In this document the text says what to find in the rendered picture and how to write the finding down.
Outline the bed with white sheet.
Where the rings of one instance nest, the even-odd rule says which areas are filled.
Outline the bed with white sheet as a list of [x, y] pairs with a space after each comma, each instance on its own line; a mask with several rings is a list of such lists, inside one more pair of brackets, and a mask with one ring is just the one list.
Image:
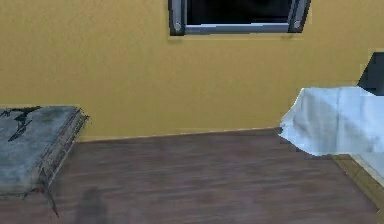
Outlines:
[[384, 213], [384, 96], [357, 86], [303, 88], [280, 128], [298, 149], [332, 156]]

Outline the grey framed window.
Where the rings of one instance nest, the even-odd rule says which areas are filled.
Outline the grey framed window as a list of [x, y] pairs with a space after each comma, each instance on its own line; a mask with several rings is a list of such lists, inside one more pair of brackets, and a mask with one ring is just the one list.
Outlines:
[[171, 36], [302, 33], [311, 0], [168, 0]]

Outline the dark grey pillow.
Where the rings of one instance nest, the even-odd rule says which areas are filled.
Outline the dark grey pillow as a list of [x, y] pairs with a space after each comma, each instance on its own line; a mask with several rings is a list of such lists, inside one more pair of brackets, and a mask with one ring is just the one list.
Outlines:
[[372, 54], [358, 86], [376, 96], [384, 96], [384, 52]]

